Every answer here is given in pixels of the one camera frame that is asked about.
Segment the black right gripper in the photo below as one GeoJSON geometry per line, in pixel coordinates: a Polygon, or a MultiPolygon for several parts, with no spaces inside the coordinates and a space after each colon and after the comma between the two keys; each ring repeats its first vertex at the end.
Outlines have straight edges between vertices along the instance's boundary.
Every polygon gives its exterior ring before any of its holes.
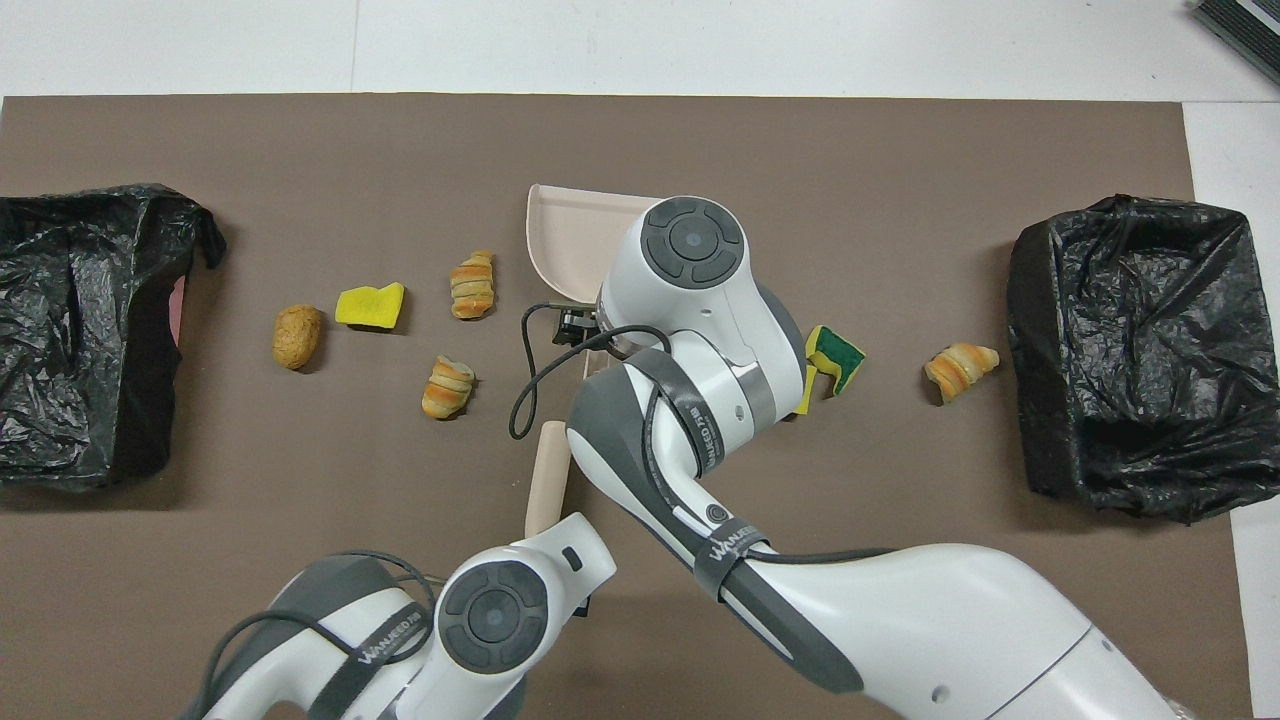
{"type": "Polygon", "coordinates": [[[602,333],[595,306],[554,306],[558,311],[553,343],[575,347],[593,342],[602,333]]]}

